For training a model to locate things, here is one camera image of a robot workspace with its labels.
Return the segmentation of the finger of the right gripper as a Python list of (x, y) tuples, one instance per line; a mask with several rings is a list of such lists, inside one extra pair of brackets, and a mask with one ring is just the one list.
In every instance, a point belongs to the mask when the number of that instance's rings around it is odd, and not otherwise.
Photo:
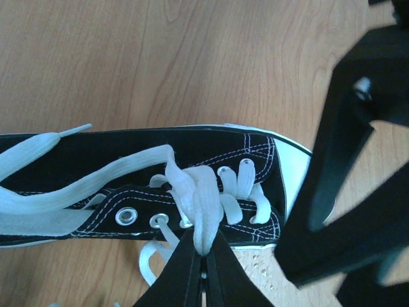
[(372, 122), (408, 125), (408, 30), (368, 31), (332, 72), (313, 156), (275, 257), (301, 287), (388, 259), (408, 245), (408, 166), (364, 201), (324, 225)]

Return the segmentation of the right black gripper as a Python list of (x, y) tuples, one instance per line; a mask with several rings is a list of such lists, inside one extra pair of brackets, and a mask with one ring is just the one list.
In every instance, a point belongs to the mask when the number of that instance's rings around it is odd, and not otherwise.
[[(371, 122), (408, 125), (408, 2), (394, 1), (396, 24), (367, 32), (343, 58), (353, 77), (353, 109)], [(407, 306), (408, 283), (383, 278), (408, 246), (408, 166), (400, 167), (364, 201), (336, 220), (348, 244), (340, 256), (346, 277), (343, 306)]]

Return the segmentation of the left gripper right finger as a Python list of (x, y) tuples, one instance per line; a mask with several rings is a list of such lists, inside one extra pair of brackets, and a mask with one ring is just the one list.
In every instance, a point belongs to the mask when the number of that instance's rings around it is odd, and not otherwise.
[(222, 232), (204, 257), (204, 292), (207, 306), (273, 305), (248, 277)]

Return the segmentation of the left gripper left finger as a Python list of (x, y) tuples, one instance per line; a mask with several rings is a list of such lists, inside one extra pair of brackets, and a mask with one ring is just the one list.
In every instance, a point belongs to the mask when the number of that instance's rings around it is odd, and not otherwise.
[(202, 305), (201, 256), (187, 230), (162, 273), (134, 304), (135, 307), (194, 307)]

